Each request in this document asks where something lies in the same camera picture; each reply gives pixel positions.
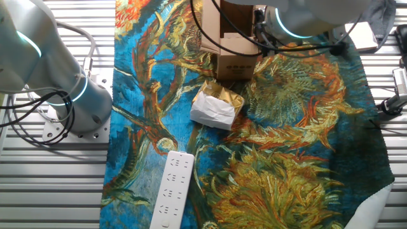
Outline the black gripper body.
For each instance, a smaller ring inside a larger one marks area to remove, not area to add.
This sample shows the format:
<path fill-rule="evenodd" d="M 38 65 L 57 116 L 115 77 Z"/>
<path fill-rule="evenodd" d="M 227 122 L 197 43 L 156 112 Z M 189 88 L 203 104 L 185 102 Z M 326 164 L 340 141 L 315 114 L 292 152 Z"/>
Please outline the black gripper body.
<path fill-rule="evenodd" d="M 254 10 L 254 35 L 263 44 L 274 44 L 274 37 L 266 31 L 265 14 L 261 9 Z"/>

